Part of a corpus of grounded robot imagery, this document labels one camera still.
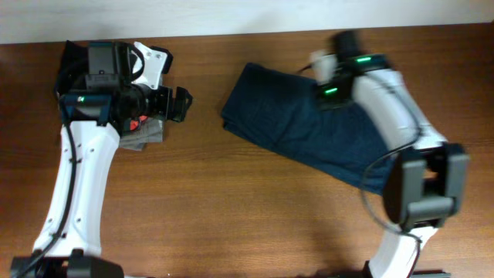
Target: green led light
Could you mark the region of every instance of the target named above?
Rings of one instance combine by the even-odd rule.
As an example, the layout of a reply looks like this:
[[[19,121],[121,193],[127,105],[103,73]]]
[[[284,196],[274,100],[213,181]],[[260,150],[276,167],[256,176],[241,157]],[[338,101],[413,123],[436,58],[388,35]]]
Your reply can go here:
[[[372,60],[372,57],[362,57],[362,58],[357,59],[357,62],[358,63],[363,63],[363,62],[368,62],[368,61],[371,61],[371,60]]]
[[[336,93],[337,91],[338,91],[338,88],[333,88],[333,89],[329,89],[329,90],[324,91],[324,93],[330,94],[330,93]]]

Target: cable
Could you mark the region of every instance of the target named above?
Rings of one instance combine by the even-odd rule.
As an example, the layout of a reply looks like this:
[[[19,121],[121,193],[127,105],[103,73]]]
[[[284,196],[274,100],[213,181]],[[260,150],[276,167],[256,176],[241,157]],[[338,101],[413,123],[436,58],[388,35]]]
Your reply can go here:
[[[67,135],[69,136],[70,149],[72,152],[72,158],[70,161],[72,163],[72,170],[70,174],[69,191],[67,192],[67,200],[66,200],[65,208],[63,209],[62,220],[60,221],[59,228],[52,235],[52,240],[48,243],[45,249],[34,259],[32,259],[28,266],[26,266],[23,270],[18,271],[16,274],[14,274],[12,278],[23,277],[33,267],[36,267],[36,265],[47,254],[47,252],[50,251],[52,247],[54,247],[54,245],[59,240],[59,238],[63,236],[63,230],[65,229],[65,224],[67,223],[67,219],[69,218],[70,206],[72,204],[72,197],[74,192],[74,185],[76,184],[77,153],[76,153],[76,144],[74,143],[72,131],[70,130],[70,120],[69,120],[69,115],[67,113],[67,109],[65,105],[62,103],[60,104],[60,108],[62,109],[62,112],[64,114],[65,123],[63,125],[67,131]]]
[[[418,257],[420,256],[420,249],[421,249],[421,244],[422,244],[422,240],[416,236],[416,235],[413,235],[409,232],[404,232],[404,231],[400,231],[400,230],[397,230],[395,227],[393,227],[391,224],[389,223],[386,223],[384,220],[380,219],[378,216],[377,216],[377,213],[372,209],[372,205],[369,203],[369,200],[367,199],[367,196],[366,196],[366,192],[364,190],[364,186],[365,186],[365,182],[367,180],[367,176],[369,175],[369,173],[371,172],[372,168],[378,164],[379,162],[389,158],[390,156],[392,156],[393,154],[396,154],[400,151],[403,151],[404,149],[408,148],[408,147],[411,147],[413,146],[419,139],[420,139],[420,136],[422,134],[422,129],[421,129],[421,126],[420,126],[420,123],[418,122],[418,119],[415,117],[415,115],[410,111],[410,109],[404,105],[403,103],[403,100],[400,98],[399,94],[394,90],[393,87],[389,86],[386,82],[384,82],[383,80],[381,80],[380,78],[376,77],[376,76],[373,76],[373,75],[370,75],[368,73],[365,74],[365,76],[369,77],[370,79],[372,79],[373,81],[379,83],[382,87],[384,87],[389,93],[392,93],[394,94],[397,99],[403,104],[403,106],[408,110],[409,114],[411,115],[412,117],[412,120],[414,121],[415,123],[415,126],[417,127],[417,133],[415,134],[414,136],[414,139],[411,140],[410,142],[400,146],[400,147],[396,147],[395,149],[393,150],[390,150],[388,151],[386,154],[383,154],[382,156],[380,156],[378,159],[376,159],[374,162],[370,163],[364,170],[364,173],[362,174],[362,179],[360,180],[360,184],[358,186],[358,188],[360,189],[360,199],[362,200],[363,204],[364,204],[364,207],[365,209],[369,212],[371,218],[379,225],[381,226],[384,230],[387,230],[389,232],[392,232],[396,235],[399,235],[399,236],[408,236],[408,237],[411,237],[412,239],[415,240],[415,242],[417,243],[416,245],[416,249],[417,249],[417,254],[415,255],[415,259],[414,259],[414,262],[413,262],[413,265],[410,269],[410,273],[407,275],[407,277],[411,277],[413,275],[413,272],[414,272],[414,269],[417,265],[417,261],[418,261]]]
[[[299,69],[295,72],[296,75],[300,75],[302,74],[304,71],[308,70],[308,69],[311,69],[312,68],[312,64],[309,64],[307,66],[304,66],[302,69]]]

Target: blue towel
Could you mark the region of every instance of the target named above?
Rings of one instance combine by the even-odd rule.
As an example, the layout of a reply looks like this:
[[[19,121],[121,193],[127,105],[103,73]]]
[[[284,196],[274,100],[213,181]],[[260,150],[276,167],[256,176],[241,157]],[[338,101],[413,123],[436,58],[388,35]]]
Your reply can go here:
[[[364,169],[387,148],[368,115],[356,104],[319,111],[316,82],[249,63],[222,117],[224,128],[260,147],[358,186]],[[377,165],[364,189],[382,195],[391,162]]]

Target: brown wooden surface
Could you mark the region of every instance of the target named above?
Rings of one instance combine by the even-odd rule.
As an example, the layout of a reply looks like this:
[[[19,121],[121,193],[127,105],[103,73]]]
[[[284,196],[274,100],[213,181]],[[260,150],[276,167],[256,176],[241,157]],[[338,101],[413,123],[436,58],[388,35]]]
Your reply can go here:
[[[196,101],[183,124],[167,124],[166,142],[117,151],[101,219],[103,257],[152,276],[360,269],[382,231],[357,190],[224,131],[219,116],[245,63],[294,72],[334,33],[139,39],[173,52],[165,83],[188,88]],[[418,268],[492,277],[493,26],[361,35],[367,49],[390,56],[438,130],[472,156],[462,212],[430,241]],[[62,50],[63,43],[0,46],[0,276],[14,255],[30,253],[48,212],[60,129],[51,89]]]

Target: folded cloth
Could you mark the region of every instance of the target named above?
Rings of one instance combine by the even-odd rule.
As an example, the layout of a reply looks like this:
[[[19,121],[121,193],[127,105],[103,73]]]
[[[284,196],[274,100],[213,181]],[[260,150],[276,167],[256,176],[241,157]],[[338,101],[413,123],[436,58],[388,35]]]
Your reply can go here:
[[[360,106],[319,111],[315,83],[249,63],[223,108],[224,128],[358,186],[364,169],[387,148]],[[381,195],[390,171],[390,161],[376,165],[364,189]]]

